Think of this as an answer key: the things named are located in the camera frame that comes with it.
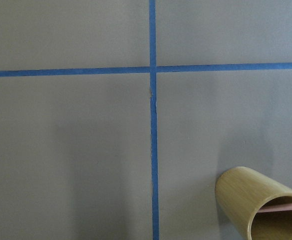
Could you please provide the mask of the bamboo cup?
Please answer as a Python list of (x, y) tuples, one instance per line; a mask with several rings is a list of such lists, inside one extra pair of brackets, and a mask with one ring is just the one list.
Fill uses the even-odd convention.
[(292, 204), (292, 189), (251, 168), (238, 166), (220, 175), (215, 197), (246, 240), (292, 240), (292, 210), (260, 212)]

